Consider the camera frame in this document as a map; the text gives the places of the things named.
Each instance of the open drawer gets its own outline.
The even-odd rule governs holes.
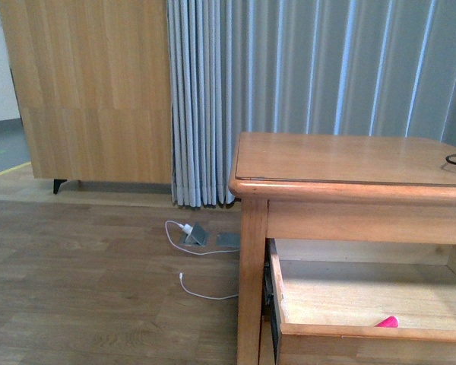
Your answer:
[[[456,365],[456,246],[269,245],[277,364]]]

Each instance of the gray curtain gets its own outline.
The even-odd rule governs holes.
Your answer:
[[[173,200],[231,202],[241,131],[456,146],[456,0],[168,0]]]

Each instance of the cabinet leg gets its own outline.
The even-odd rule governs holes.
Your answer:
[[[268,201],[242,199],[238,300],[238,365],[258,364]]]
[[[65,183],[67,180],[64,179],[54,179],[54,187],[52,188],[52,192],[54,195],[56,195],[59,191],[59,186],[61,186],[62,183]]]

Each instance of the pink object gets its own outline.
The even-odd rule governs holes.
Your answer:
[[[394,316],[390,316],[387,319],[384,319],[381,321],[378,325],[375,327],[389,327],[389,328],[397,328],[398,327],[398,318]]]

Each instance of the yellow floor stripe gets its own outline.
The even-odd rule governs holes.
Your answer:
[[[25,167],[25,166],[28,166],[28,165],[30,165],[30,162],[26,162],[26,163],[23,163],[23,164],[18,165],[18,166],[16,166],[16,167],[12,167],[11,169],[1,171],[1,172],[0,172],[0,176],[1,176],[1,175],[5,175],[6,173],[11,173],[12,171],[18,170],[18,169],[20,169],[21,167]]]

